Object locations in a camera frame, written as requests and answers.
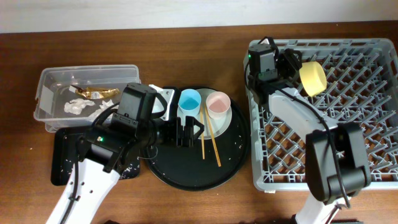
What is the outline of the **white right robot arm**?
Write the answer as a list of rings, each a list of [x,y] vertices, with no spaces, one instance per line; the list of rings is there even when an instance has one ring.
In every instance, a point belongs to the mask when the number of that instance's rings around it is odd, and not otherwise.
[[[303,62],[298,50],[271,44],[248,49],[245,81],[255,102],[283,121],[305,143],[305,180],[310,191],[291,223],[330,223],[350,199],[370,185],[371,174],[361,127],[341,123],[311,105],[293,86],[298,75],[308,96],[326,89],[318,62]]]

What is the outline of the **yellow bowl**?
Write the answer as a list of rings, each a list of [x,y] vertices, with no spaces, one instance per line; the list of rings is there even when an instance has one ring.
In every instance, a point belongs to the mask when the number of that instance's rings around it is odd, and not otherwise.
[[[300,80],[308,96],[315,96],[327,88],[326,75],[318,62],[305,62],[299,70]]]

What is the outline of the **gold foil wrapper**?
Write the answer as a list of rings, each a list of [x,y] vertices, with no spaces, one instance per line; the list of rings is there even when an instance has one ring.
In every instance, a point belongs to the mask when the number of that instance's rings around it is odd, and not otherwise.
[[[76,93],[77,95],[80,95],[90,100],[110,98],[120,93],[118,88],[80,88],[75,85],[70,85],[69,90],[73,93]]]

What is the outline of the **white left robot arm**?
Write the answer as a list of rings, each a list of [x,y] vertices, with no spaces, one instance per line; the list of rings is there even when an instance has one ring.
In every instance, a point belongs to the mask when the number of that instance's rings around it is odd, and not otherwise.
[[[62,128],[55,134],[51,181],[65,186],[48,223],[91,223],[105,196],[132,163],[158,145],[192,147],[204,132],[192,116],[139,124]]]

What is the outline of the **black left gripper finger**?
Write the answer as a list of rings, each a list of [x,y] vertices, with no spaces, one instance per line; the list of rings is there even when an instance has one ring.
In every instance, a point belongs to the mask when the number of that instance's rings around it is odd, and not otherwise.
[[[185,132],[189,136],[200,136],[205,130],[204,124],[193,116],[185,117]]]
[[[177,137],[177,147],[193,147],[195,145],[196,139],[193,136],[178,136]]]

